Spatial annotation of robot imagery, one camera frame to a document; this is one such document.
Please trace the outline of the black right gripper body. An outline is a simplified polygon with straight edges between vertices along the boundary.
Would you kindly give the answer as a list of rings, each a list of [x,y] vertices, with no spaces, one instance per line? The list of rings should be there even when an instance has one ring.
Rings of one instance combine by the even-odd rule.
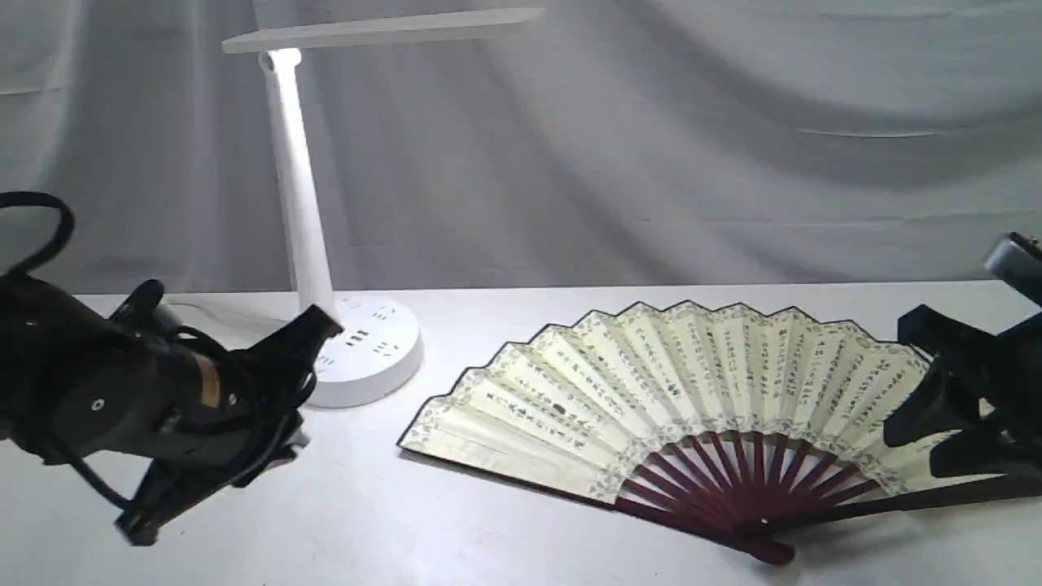
[[[982,363],[989,374],[979,391],[983,426],[1040,445],[1039,314],[991,334],[919,306],[898,319],[898,342],[924,352],[931,363],[936,357]]]

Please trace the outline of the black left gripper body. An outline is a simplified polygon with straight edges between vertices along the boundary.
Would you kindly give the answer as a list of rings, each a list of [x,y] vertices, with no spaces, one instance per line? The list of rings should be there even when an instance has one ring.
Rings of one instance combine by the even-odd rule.
[[[232,352],[143,283],[102,316],[26,274],[2,278],[2,437],[45,465],[99,451],[159,457],[175,433],[300,413],[311,391],[237,391]]]

